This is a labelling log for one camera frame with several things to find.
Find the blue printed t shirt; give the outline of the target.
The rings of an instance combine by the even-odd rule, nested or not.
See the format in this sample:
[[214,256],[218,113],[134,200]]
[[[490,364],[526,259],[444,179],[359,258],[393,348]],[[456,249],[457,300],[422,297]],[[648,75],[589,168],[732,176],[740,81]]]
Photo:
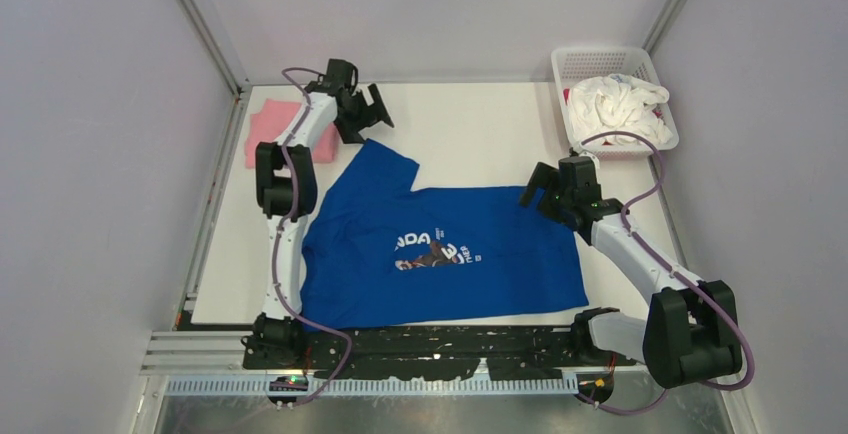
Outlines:
[[369,328],[584,307],[574,234],[519,186],[414,189],[418,164],[367,142],[303,241],[303,315]]

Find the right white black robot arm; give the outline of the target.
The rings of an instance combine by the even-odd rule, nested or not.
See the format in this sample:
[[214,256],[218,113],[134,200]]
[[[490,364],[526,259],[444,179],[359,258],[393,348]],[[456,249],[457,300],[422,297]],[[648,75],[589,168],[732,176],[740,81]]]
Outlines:
[[615,308],[576,315],[570,346],[577,360],[591,365],[616,353],[644,364],[666,389],[693,383],[717,387],[718,378],[748,367],[751,349],[741,336],[732,289],[701,279],[648,241],[627,204],[603,198],[592,159],[537,163],[519,203],[578,234],[616,265],[648,304],[646,319]]

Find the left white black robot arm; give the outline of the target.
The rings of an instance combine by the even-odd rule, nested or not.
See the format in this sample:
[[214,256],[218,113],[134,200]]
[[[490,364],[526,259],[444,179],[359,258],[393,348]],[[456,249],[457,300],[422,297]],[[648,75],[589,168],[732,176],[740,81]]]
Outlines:
[[302,246],[319,189],[313,151],[335,127],[345,144],[362,144],[361,132],[393,123],[376,85],[358,87],[353,63],[331,58],[314,80],[297,87],[301,106],[290,124],[254,151],[256,201],[269,230],[266,294],[252,331],[243,338],[246,369],[293,369],[306,362],[305,330],[317,324],[302,314]]

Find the pink folded t shirt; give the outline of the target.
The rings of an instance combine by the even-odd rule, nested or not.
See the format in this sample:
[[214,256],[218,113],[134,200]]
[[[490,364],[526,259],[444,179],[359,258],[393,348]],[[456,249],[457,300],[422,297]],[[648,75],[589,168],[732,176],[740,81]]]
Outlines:
[[[290,126],[300,110],[297,102],[267,99],[263,107],[249,118],[249,132],[244,143],[245,167],[255,168],[255,151],[260,142],[276,140]],[[339,145],[339,134],[334,124],[322,133],[312,149],[315,163],[329,164],[335,160]]]

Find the white crumpled t shirt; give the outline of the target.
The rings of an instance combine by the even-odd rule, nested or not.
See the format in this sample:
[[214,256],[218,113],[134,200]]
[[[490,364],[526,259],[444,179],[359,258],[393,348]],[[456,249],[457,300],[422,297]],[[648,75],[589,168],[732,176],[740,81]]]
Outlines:
[[582,80],[567,90],[566,111],[577,140],[588,146],[635,145],[636,134],[654,146],[673,139],[660,106],[669,91],[639,78],[611,74]]

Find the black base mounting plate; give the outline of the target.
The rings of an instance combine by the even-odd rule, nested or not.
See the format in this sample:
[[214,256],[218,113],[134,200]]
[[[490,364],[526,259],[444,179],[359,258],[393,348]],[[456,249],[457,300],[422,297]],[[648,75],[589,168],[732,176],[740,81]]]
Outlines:
[[630,367],[589,347],[568,326],[396,326],[350,329],[345,338],[306,332],[306,362],[293,369],[327,379],[448,381],[486,368],[496,380],[547,380],[562,369]]

